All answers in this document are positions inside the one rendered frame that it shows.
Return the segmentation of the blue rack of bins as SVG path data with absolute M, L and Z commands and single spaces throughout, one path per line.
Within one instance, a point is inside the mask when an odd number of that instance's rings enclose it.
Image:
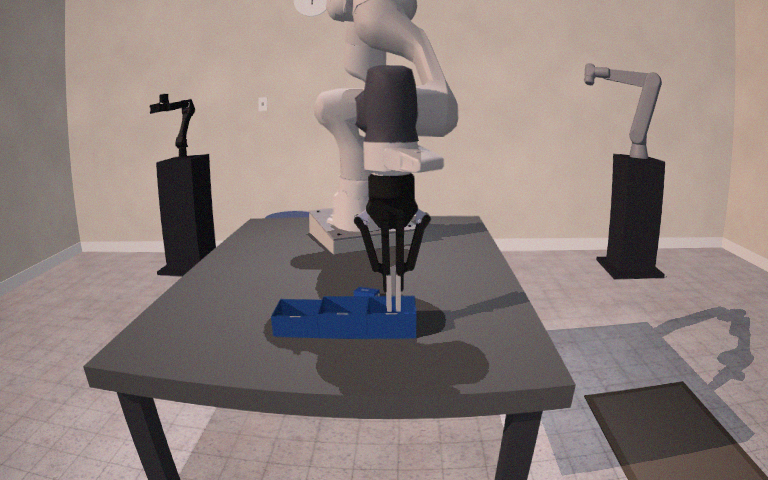
M 415 296 L 401 296 L 401 311 L 392 296 L 392 312 L 387 312 L 386 296 L 280 299 L 271 322 L 273 337 L 411 339 L 416 338 Z

